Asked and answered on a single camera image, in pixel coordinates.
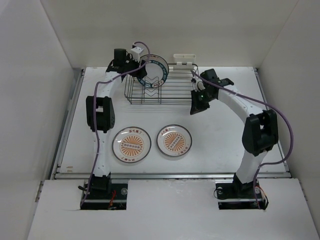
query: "white plastic holder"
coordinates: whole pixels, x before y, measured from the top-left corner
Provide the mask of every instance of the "white plastic holder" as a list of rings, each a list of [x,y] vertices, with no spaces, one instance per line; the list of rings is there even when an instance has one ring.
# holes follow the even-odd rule
[[[190,69],[196,62],[195,54],[173,54],[174,69]]]

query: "white panel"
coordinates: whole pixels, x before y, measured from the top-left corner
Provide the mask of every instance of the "white panel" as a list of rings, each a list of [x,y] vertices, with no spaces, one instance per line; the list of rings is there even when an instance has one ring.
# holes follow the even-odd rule
[[[0,238],[22,240],[73,80],[38,0],[0,3]]]
[[[169,62],[259,66],[298,0],[41,1],[71,64],[102,67],[134,41]]]
[[[212,67],[199,67],[199,72]],[[221,78],[230,78],[243,94],[263,100],[252,67],[215,67]],[[92,96],[95,84],[105,78],[105,67],[87,68],[73,122],[68,137],[61,173],[90,173],[94,160],[94,138],[87,125],[86,98]],[[124,97],[125,82],[113,95],[115,126],[105,143],[106,159],[112,173],[234,173],[244,155],[242,134],[244,124],[225,104],[218,100],[210,103],[204,112],[190,116],[190,106],[130,104]],[[193,143],[190,151],[178,158],[163,155],[157,147],[160,129],[170,124],[187,128]],[[151,137],[148,156],[137,163],[123,163],[112,152],[112,140],[122,129],[136,126]],[[265,157],[264,162],[282,159],[278,146]],[[261,172],[285,172],[283,164],[264,166]]]
[[[263,210],[219,210],[212,180],[131,180],[127,210],[79,210],[81,180],[48,180],[28,240],[319,240],[297,179],[261,179]]]
[[[288,164],[301,179],[307,197],[315,198],[309,204],[318,231],[319,198],[313,191],[320,176],[319,13],[320,1],[300,0],[259,70],[268,101],[278,105],[292,124],[295,144]],[[289,137],[284,124],[281,131],[287,150]]]

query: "cable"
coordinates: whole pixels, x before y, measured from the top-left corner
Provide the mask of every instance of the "cable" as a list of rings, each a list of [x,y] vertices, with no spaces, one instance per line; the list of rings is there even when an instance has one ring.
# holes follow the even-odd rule
[[[268,199],[268,197],[267,197],[267,194],[265,193],[265,191],[262,189],[262,187],[261,187],[261,186],[256,186],[256,188],[260,189],[260,190],[261,190],[261,192],[262,192],[262,193],[263,193],[263,195],[264,195],[264,198],[265,198],[265,205],[264,205],[263,210],[266,210],[266,209],[267,209],[267,207],[268,207],[268,205],[269,205],[269,199]]]
[[[255,173],[255,175],[254,175],[254,177],[253,177],[253,194],[254,194],[254,198],[255,198],[255,200],[256,200],[256,203],[257,203],[257,205],[258,205],[258,208],[260,209],[259,201],[258,201],[258,198],[257,198],[257,195],[256,195],[256,191],[255,191],[257,176],[258,176],[258,173],[259,173],[259,171],[260,171],[260,168],[263,167],[263,166],[265,166],[265,165],[277,165],[277,164],[282,164],[283,162],[285,162],[285,161],[290,157],[290,155],[291,155],[291,153],[292,153],[292,151],[293,151],[293,148],[294,148],[294,133],[293,133],[292,127],[291,127],[291,125],[290,125],[290,123],[289,123],[289,120],[286,118],[286,116],[285,116],[278,108],[276,108],[275,106],[273,106],[273,105],[271,105],[271,104],[269,104],[269,103],[260,101],[260,100],[258,100],[258,99],[255,99],[255,98],[252,98],[252,97],[249,97],[249,96],[246,96],[246,95],[242,95],[242,94],[240,94],[240,93],[236,93],[236,92],[234,92],[234,91],[232,91],[232,90],[230,90],[230,89],[227,89],[227,88],[224,88],[224,87],[219,86],[219,85],[217,85],[217,84],[214,84],[214,83],[212,83],[212,82],[204,79],[204,78],[201,77],[199,74],[196,74],[196,72],[195,72],[194,70],[191,70],[191,72],[192,72],[192,74],[193,74],[194,76],[198,77],[198,78],[201,79],[203,82],[205,82],[205,83],[207,83],[207,84],[209,84],[209,85],[211,85],[211,86],[214,86],[214,87],[216,87],[216,88],[218,88],[218,89],[222,89],[222,90],[227,91],[227,92],[229,92],[229,93],[231,93],[231,94],[237,95],[237,96],[239,96],[239,97],[241,97],[241,98],[243,98],[243,99],[248,99],[248,100],[251,100],[251,101],[253,101],[253,102],[256,102],[256,103],[265,105],[265,106],[273,109],[274,111],[276,111],[276,112],[282,117],[282,119],[284,120],[285,124],[287,125],[288,130],[289,130],[289,134],[290,134],[290,147],[289,147],[288,153],[287,153],[286,156],[285,156],[282,160],[280,160],[280,161],[276,161],[276,162],[265,162],[265,163],[260,164],[259,167],[258,167],[258,169],[257,169],[257,171],[256,171],[256,173]]]
[[[218,199],[218,196],[215,195],[216,192],[217,192],[217,189],[215,189],[215,190],[213,191],[213,196],[214,196],[216,199]]]
[[[113,190],[113,192],[112,192],[112,198],[111,198],[111,200],[110,200],[110,202],[109,202],[108,209],[113,205],[114,199],[115,199],[115,197],[116,197],[116,194],[117,194],[116,190]]]
[[[93,162],[93,166],[92,166],[92,170],[91,170],[91,173],[90,173],[90,177],[89,177],[89,180],[88,180],[88,187],[86,189],[86,192],[85,192],[85,195],[80,203],[80,208],[81,206],[84,204],[85,200],[87,199],[88,197],[88,194],[89,194],[89,188],[90,188],[90,182],[91,182],[91,179],[92,179],[92,176],[94,174],[94,171],[95,171],[95,167],[96,167],[96,163],[97,163],[97,160],[98,160],[98,156],[99,156],[99,150],[100,150],[100,138],[99,138],[99,134],[98,134],[98,129],[97,129],[97,116],[96,116],[96,107],[97,107],[97,91],[98,91],[98,86],[99,84],[108,84],[108,83],[111,83],[113,80],[119,78],[119,77],[122,77],[122,76],[125,76],[127,74],[132,74],[140,69],[142,69],[146,64],[147,62],[149,61],[150,59],[150,49],[149,47],[142,41],[136,41],[134,42],[133,44],[142,44],[145,46],[145,48],[147,49],[148,51],[148,57],[146,59],[146,61],[141,65],[139,66],[138,68],[134,69],[134,70],[131,70],[131,71],[127,71],[127,72],[124,72],[124,73],[121,73],[117,76],[115,76],[114,78],[112,78],[111,80],[109,81],[98,81],[96,84],[95,84],[95,88],[94,88],[94,94],[93,94],[93,124],[94,124],[94,132],[95,132],[95,136],[96,136],[96,140],[97,140],[97,147],[96,147],[96,155],[95,155],[95,159],[94,159],[94,162]]]

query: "robotic arm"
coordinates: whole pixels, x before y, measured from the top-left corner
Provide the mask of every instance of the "robotic arm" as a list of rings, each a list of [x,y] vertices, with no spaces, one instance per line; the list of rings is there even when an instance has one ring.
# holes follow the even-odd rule
[[[118,85],[123,81],[125,76],[122,76],[121,81],[119,79],[113,80],[119,74],[123,74],[137,69],[145,61],[140,62],[140,55],[143,49],[137,46],[132,46],[130,53],[125,49],[115,49],[114,59],[110,62],[107,70],[105,71],[104,82],[108,84],[100,84],[96,94],[96,107],[99,109],[96,111],[96,125],[98,131],[103,131],[104,134],[99,136],[100,150],[96,161],[96,167],[93,174],[95,177],[108,176],[110,173],[110,163],[106,161],[106,140],[109,138],[110,129],[115,125],[116,116],[112,103],[112,97]],[[138,71],[130,73],[133,77],[144,78],[147,75],[146,68],[143,67]],[[87,124],[93,132],[94,149],[97,151],[97,137],[95,133],[94,125],[94,96],[88,96],[86,98],[86,119]]]
[[[105,156],[106,145],[104,143],[109,138],[110,131],[108,132],[108,130],[114,127],[116,120],[112,96],[120,84],[120,80],[113,81],[113,79],[119,74],[127,73],[141,66],[144,63],[144,61],[140,62],[142,51],[143,49],[137,46],[132,46],[130,53],[125,49],[115,49],[114,59],[106,70],[104,83],[108,82],[108,84],[101,84],[97,90],[96,126],[97,130],[104,134],[100,134],[100,150],[90,186],[88,186],[93,199],[95,197],[100,199],[104,193],[110,195],[110,165]],[[144,78],[147,75],[146,68],[142,67],[138,71],[130,73],[130,75]],[[224,89],[240,93],[230,79],[220,79],[214,69],[206,70],[200,76]],[[254,183],[255,174],[267,152],[278,143],[277,114],[273,110],[261,109],[246,99],[202,81],[196,82],[196,90],[191,91],[191,99],[191,115],[208,109],[210,107],[209,102],[217,99],[234,111],[244,123],[242,144],[245,152],[241,165],[234,174],[232,183],[216,183],[216,189],[219,189],[220,209],[257,208],[253,186],[254,184],[259,186],[259,184]],[[88,126],[93,131],[94,149],[96,150],[98,142],[95,134],[93,103],[94,96],[88,96],[86,99],[86,118]],[[262,203],[260,205],[263,206],[262,195],[258,193],[257,196],[258,201]]]
[[[240,93],[230,79],[220,79],[214,69],[204,71],[200,76],[225,89]],[[196,90],[191,92],[191,98],[191,115],[208,109],[210,107],[209,102],[218,99],[235,112],[244,123],[242,144],[245,151],[241,165],[234,174],[232,183],[216,184],[217,189],[220,189],[217,198],[221,200],[219,202],[220,209],[257,208],[253,193],[253,181],[259,165],[268,151],[278,143],[276,112],[274,110],[264,110],[236,94],[202,81],[196,82]]]

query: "orange sunburst pattern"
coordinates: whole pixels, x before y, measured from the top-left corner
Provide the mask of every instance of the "orange sunburst pattern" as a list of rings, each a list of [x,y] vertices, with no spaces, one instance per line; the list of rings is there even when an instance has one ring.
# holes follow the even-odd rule
[[[179,152],[186,145],[184,136],[177,132],[171,132],[164,138],[164,146],[171,152]]]
[[[143,149],[144,141],[139,136],[129,135],[121,141],[120,150],[127,157],[136,157]]]

